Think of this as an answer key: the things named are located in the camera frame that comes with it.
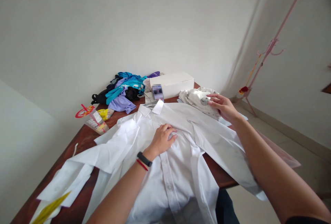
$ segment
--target white box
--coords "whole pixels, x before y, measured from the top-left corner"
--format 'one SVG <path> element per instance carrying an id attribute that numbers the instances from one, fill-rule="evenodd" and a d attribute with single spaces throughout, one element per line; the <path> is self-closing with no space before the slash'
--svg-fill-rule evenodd
<path id="1" fill-rule="evenodd" d="M 186 72 L 176 72 L 150 79 L 151 86 L 160 84 L 165 99 L 179 96 L 180 91 L 194 88 L 194 78 Z"/>

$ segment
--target baseboard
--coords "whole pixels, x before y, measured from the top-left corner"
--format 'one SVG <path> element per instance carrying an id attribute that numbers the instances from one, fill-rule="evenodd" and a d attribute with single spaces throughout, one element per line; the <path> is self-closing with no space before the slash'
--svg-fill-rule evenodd
<path id="1" fill-rule="evenodd" d="M 231 102 L 237 102 L 238 98 L 233 97 L 230 98 Z M 238 106 L 242 107 L 243 109 L 247 110 L 248 112 L 252 112 L 251 108 L 249 107 L 248 103 L 244 101 L 240 101 L 237 103 Z M 318 157 L 328 161 L 331 163 L 331 150 L 327 147 L 317 143 L 316 141 L 312 140 L 311 138 L 303 135 L 299 131 L 287 126 L 286 124 L 282 123 L 281 121 L 278 121 L 274 117 L 262 112 L 261 110 L 253 107 L 256 115 L 258 118 L 263 120 L 264 122 L 268 123 L 270 126 L 277 129 L 279 132 L 283 133 L 287 137 L 291 138 L 295 142 L 299 143 L 312 153 L 316 154 Z"/>

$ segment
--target hand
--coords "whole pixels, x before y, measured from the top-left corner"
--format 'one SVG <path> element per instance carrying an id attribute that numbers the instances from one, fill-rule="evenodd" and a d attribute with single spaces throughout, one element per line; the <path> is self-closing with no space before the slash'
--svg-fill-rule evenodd
<path id="1" fill-rule="evenodd" d="M 161 153 L 168 150 L 177 138 L 177 135 L 174 135 L 170 140 L 168 140 L 169 135 L 172 132 L 177 132 L 177 130 L 170 124 L 161 125 L 158 129 L 156 129 L 152 143 L 145 149 L 143 155 L 149 161 L 153 161 Z"/>
<path id="2" fill-rule="evenodd" d="M 230 99 L 220 94 L 209 94 L 207 96 L 210 97 L 208 104 L 214 108 L 217 108 L 220 115 L 226 121 L 233 124 L 236 120 L 241 120 L 243 118 L 241 114 L 239 114 L 239 112 L 234 108 Z"/>

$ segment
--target wooden table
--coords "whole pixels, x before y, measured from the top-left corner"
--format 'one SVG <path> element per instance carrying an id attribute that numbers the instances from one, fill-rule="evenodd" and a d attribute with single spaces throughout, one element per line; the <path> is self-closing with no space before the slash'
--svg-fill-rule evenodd
<path id="1" fill-rule="evenodd" d="M 194 83 L 194 87 L 197 89 L 200 86 L 197 83 Z M 165 100 L 165 103 L 177 102 L 177 99 L 178 97 L 169 98 Z M 141 98 L 139 101 L 134 102 L 137 108 L 135 108 L 130 114 L 137 112 L 139 105 L 144 103 L 145 98 Z M 106 108 L 107 106 L 105 104 L 100 104 L 97 107 L 97 109 Z M 118 119 L 126 115 L 127 114 L 125 112 L 114 112 L 111 118 L 106 121 L 108 127 L 113 127 L 117 123 Z M 58 160 L 55 162 L 55 164 L 52 166 L 52 168 L 49 170 L 49 172 L 46 174 L 44 179 L 40 182 L 40 184 L 29 197 L 29 199 L 25 202 L 25 204 L 17 213 L 11 223 L 29 223 L 40 202 L 40 200 L 37 200 L 37 196 L 50 183 L 50 181 L 55 175 L 55 172 L 61 169 L 62 165 L 67 159 L 72 157 L 75 145 L 78 143 L 76 154 L 81 153 L 86 149 L 95 146 L 96 143 L 94 142 L 94 139 L 98 136 L 99 135 L 95 131 L 84 125 L 70 142 L 70 144 L 67 146 L 67 148 L 64 150 L 64 152 L 61 154 L 61 156 L 58 158 Z M 206 163 L 220 188 L 228 188 L 238 185 L 238 183 L 232 177 L 230 177 L 208 154 L 205 153 L 203 157 L 206 160 Z M 52 219 L 52 224 L 82 223 L 86 209 L 90 202 L 92 191 L 98 178 L 98 174 L 99 169 L 95 167 L 91 173 L 89 180 L 86 182 L 85 186 L 77 196 L 72 206 L 70 208 L 63 207 L 60 213 Z"/>

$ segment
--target red straw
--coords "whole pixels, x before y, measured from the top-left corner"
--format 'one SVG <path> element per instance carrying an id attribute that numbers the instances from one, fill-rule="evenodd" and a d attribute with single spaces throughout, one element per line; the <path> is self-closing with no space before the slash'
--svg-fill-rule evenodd
<path id="1" fill-rule="evenodd" d="M 82 104 L 83 108 L 86 110 L 86 112 L 88 112 L 88 109 Z M 97 122 L 96 118 L 94 117 L 94 115 L 92 115 L 91 113 L 89 113 L 89 115 L 92 117 L 92 119 L 98 124 L 98 126 L 100 126 L 100 124 Z"/>

